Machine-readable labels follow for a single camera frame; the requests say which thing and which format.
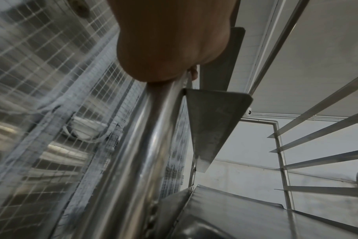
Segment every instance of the white wall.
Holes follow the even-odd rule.
[[[277,119],[280,126],[290,120]],[[289,143],[315,132],[334,122],[306,121],[282,136],[283,143]],[[279,167],[277,155],[269,153],[275,148],[274,139],[268,139],[272,126],[240,122],[220,150],[206,173],[196,173],[195,185],[219,189],[229,193],[258,200],[280,203],[285,207],[280,172],[270,170]],[[324,136],[314,141],[285,151],[286,162],[296,163],[358,150],[358,125]],[[189,143],[182,188],[188,186],[188,175],[192,161],[192,142]],[[291,185],[322,187],[355,187],[343,182],[354,180],[358,172],[358,160],[297,169],[290,173]],[[338,222],[358,226],[358,198],[293,193],[295,209]]]

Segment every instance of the security camera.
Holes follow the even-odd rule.
[[[245,116],[249,116],[249,115],[251,115],[251,113],[252,113],[252,110],[251,110],[251,107],[249,107],[245,113]]]

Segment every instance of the hand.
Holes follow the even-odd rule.
[[[230,35],[236,0],[108,0],[120,25],[118,60],[144,82],[172,79],[214,60]]]

